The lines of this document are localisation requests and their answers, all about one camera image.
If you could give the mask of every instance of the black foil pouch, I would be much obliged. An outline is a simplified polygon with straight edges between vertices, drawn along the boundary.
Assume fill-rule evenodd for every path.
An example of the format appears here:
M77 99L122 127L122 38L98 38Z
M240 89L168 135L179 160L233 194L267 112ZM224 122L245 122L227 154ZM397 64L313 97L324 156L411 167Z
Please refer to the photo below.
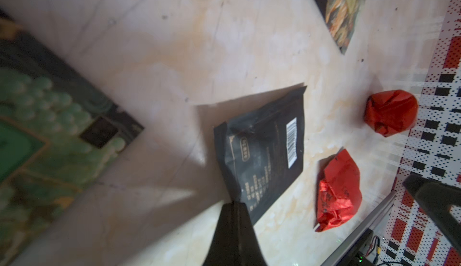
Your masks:
M247 205L251 223L303 172L306 86L215 127L214 147L233 201Z

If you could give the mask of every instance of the green patterned box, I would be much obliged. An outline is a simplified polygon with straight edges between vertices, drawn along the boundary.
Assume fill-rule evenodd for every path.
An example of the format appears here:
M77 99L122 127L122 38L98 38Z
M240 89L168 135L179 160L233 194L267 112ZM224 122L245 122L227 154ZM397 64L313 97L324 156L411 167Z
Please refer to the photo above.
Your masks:
M0 11L0 265L143 127Z

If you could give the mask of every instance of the red plastic bag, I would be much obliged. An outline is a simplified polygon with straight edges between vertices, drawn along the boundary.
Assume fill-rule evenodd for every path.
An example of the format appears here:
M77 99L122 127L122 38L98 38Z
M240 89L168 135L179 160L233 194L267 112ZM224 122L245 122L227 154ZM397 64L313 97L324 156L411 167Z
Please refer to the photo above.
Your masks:
M360 171L346 149L328 163L325 178L319 183L315 230L322 232L338 227L354 217L362 203Z
M384 137L412 128L416 124L418 101L403 90L384 91L368 98L364 120Z

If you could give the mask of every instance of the barcode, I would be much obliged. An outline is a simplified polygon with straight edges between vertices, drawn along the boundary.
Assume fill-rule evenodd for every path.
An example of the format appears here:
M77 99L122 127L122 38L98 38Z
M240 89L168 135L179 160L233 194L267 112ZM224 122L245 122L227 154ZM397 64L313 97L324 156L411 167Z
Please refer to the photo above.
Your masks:
M287 124L287 158L288 158L288 169L295 163L296 156L296 139L298 129L296 125L296 118L291 120Z

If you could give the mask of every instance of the red and white mat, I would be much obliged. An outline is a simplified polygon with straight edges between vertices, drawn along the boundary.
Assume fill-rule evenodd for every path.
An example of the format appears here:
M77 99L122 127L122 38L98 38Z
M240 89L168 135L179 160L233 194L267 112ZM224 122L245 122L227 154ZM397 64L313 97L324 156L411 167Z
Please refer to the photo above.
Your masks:
M423 212L402 182L411 172L461 187L461 0L451 0L419 99L416 127L406 139L394 189L395 205L380 262L458 266L461 255ZM461 222L461 207L451 213Z

